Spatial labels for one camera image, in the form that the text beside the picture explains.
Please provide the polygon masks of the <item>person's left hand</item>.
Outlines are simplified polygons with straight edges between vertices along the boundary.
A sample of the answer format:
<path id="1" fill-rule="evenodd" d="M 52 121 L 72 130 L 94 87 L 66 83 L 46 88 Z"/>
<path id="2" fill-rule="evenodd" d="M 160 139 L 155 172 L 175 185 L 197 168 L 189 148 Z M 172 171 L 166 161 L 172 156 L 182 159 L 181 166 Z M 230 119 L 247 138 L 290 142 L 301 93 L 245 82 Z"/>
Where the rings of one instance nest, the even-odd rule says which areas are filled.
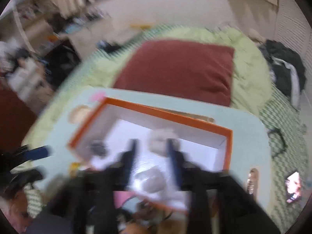
<path id="1" fill-rule="evenodd" d="M 32 222 L 27 206 L 27 197 L 23 190 L 18 191 L 13 199 L 1 197 L 1 210 L 18 233 L 25 233 Z"/>

